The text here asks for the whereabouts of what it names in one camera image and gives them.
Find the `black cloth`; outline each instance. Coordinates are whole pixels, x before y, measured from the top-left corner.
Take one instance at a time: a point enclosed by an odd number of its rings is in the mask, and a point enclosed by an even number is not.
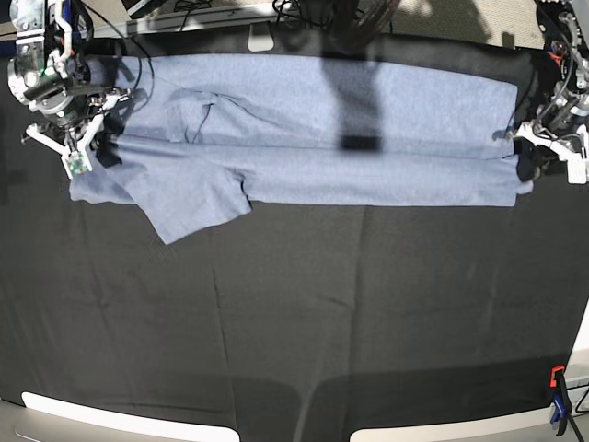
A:
[[[215,32],[140,41],[153,55],[189,50],[178,40],[189,36],[193,52],[220,41],[239,52],[247,35]],[[383,41],[371,48],[400,63],[512,78],[526,103],[551,70],[537,52]],[[96,53],[110,51],[102,43]],[[550,370],[567,363],[589,294],[587,194],[565,177],[514,208],[254,204],[165,247],[137,207],[72,203],[59,158],[19,145],[30,116],[2,65],[4,400],[31,391],[256,442],[549,404]]]
[[[10,4],[12,0],[0,0],[0,23],[10,21]]]

